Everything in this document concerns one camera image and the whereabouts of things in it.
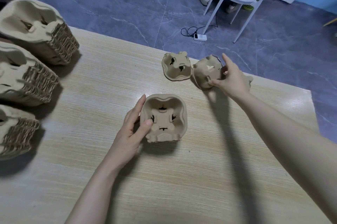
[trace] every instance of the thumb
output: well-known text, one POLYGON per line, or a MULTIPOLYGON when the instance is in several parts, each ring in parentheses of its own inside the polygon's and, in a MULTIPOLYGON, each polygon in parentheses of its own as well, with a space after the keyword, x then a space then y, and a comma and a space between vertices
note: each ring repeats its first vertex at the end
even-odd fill
POLYGON ((140 142, 145 137, 145 135, 149 132, 152 125, 153 125, 153 122, 151 119, 148 119, 145 122, 143 122, 141 126, 138 128, 137 132, 135 132, 134 135, 132 136, 133 140, 140 142))
POLYGON ((218 79, 213 79, 211 81, 208 82, 210 85, 213 85, 213 86, 216 86, 216 87, 219 87, 220 86, 220 83, 221 81, 218 80, 218 79))

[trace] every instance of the fingernail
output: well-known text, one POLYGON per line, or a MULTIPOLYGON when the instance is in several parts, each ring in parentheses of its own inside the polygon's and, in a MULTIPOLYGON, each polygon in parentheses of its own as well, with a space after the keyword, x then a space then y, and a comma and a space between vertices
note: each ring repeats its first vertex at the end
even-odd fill
POLYGON ((153 124, 153 122, 152 122, 151 119, 148 119, 148 120, 145 121, 145 124, 146 124, 147 126, 151 126, 151 125, 153 124))

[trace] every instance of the forearm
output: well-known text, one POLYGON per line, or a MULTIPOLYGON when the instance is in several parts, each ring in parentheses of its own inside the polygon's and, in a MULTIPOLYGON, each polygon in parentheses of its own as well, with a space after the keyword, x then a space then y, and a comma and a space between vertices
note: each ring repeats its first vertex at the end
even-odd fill
POLYGON ((106 159, 95 170, 65 224, 104 224, 118 169, 106 159))
POLYGON ((235 101, 277 160, 337 223, 337 145, 250 93, 235 101))

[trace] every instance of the power strip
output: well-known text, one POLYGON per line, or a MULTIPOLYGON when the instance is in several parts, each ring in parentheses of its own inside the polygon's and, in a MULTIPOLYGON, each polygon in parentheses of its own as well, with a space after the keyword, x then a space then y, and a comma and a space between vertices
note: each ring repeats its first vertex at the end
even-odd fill
POLYGON ((196 41, 206 41, 207 40, 207 36, 203 35, 203 34, 193 34, 193 39, 196 41))

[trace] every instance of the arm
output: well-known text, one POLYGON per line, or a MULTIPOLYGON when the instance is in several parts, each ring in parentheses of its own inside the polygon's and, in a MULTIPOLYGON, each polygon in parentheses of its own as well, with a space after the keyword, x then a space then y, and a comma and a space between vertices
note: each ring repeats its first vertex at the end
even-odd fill
POLYGON ((225 80, 212 80, 245 111, 267 147, 333 223, 337 223, 337 144, 249 93, 242 72, 223 54, 225 80))
POLYGON ((126 114, 111 148, 84 188, 65 224, 105 223, 112 185, 117 174, 137 153, 141 140, 152 126, 152 120, 146 120, 133 134, 134 124, 139 119, 145 99, 146 96, 143 95, 126 114))

